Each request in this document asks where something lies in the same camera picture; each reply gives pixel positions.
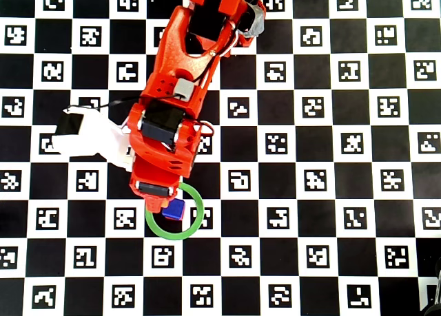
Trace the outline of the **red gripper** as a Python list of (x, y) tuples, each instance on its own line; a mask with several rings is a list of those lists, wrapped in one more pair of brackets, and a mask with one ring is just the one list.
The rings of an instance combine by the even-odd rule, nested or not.
[(134, 151), (130, 187), (145, 198), (145, 209), (160, 213), (176, 195), (180, 178), (193, 167), (202, 129), (182, 107), (166, 99), (142, 98), (129, 113)]

